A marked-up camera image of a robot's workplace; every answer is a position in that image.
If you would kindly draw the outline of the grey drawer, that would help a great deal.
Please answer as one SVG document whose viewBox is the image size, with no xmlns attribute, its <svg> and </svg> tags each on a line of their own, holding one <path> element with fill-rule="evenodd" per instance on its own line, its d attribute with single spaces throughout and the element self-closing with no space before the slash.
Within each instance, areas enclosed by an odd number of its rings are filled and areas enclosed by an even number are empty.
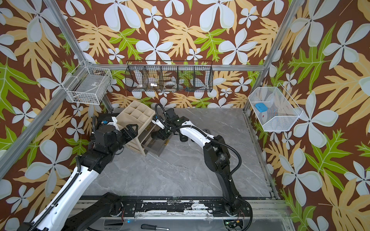
<svg viewBox="0 0 370 231">
<path fill-rule="evenodd" d="M 152 132 L 142 143 L 144 150 L 151 154 L 160 156 L 169 143 L 169 139 L 161 139 L 157 131 Z"/>
</svg>

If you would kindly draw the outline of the beige drawer organizer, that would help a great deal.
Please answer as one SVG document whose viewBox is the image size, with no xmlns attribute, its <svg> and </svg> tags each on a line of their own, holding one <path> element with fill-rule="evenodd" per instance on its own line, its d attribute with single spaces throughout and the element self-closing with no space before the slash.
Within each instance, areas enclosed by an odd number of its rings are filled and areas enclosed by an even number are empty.
<svg viewBox="0 0 370 231">
<path fill-rule="evenodd" d="M 149 132 L 153 130 L 152 118 L 155 111 L 147 105 L 138 101 L 133 101 L 123 109 L 117 116 L 117 124 L 120 129 L 123 129 L 129 124 L 138 125 L 138 135 L 126 144 L 126 147 L 145 156 L 146 152 L 142 146 Z"/>
</svg>

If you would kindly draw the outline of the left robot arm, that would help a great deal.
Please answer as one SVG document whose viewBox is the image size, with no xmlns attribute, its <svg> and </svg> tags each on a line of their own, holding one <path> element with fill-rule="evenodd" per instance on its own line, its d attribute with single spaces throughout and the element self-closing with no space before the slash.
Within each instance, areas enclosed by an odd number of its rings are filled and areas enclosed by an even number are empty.
<svg viewBox="0 0 370 231">
<path fill-rule="evenodd" d="M 121 198 L 107 193 L 97 203 L 74 216 L 71 211 L 118 151 L 138 136 L 138 125 L 129 124 L 119 129 L 111 122 L 100 125 L 91 134 L 88 150 L 76 156 L 76 167 L 72 176 L 50 204 L 31 222 L 19 226 L 20 231 L 84 231 L 102 216 L 112 212 L 122 213 Z"/>
</svg>

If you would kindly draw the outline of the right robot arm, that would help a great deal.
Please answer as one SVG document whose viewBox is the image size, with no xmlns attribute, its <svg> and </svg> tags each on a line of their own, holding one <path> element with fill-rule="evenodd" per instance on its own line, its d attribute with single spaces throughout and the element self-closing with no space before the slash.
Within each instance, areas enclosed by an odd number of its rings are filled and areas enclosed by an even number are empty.
<svg viewBox="0 0 370 231">
<path fill-rule="evenodd" d="M 177 134 L 180 141 L 190 139 L 202 148 L 204 162 L 207 168 L 216 174 L 221 186 L 225 208 L 220 213 L 252 217 L 250 203 L 242 198 L 232 178 L 242 164 L 238 151 L 226 144 L 222 136 L 213 136 L 201 130 L 188 118 L 179 117 L 172 108 L 166 110 L 162 105 L 156 104 L 154 111 L 152 122 L 161 129 L 152 135 L 153 138 L 164 139 L 171 134 Z"/>
</svg>

